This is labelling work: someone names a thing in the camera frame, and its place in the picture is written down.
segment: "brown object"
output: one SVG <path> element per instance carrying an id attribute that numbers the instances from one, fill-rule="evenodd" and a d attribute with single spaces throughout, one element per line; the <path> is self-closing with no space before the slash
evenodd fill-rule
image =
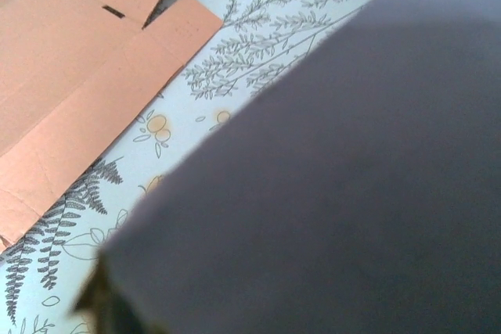
<path id="1" fill-rule="evenodd" d="M 0 250 L 14 244 L 222 25 L 178 0 L 0 0 Z"/>

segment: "table surface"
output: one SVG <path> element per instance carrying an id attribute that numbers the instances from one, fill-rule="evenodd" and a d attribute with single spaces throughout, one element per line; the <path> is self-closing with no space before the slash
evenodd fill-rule
<path id="1" fill-rule="evenodd" d="M 200 1 L 224 27 L 88 170 L 88 204 L 68 195 L 0 257 L 0 334 L 89 332 L 71 304 L 135 202 L 369 0 Z"/>

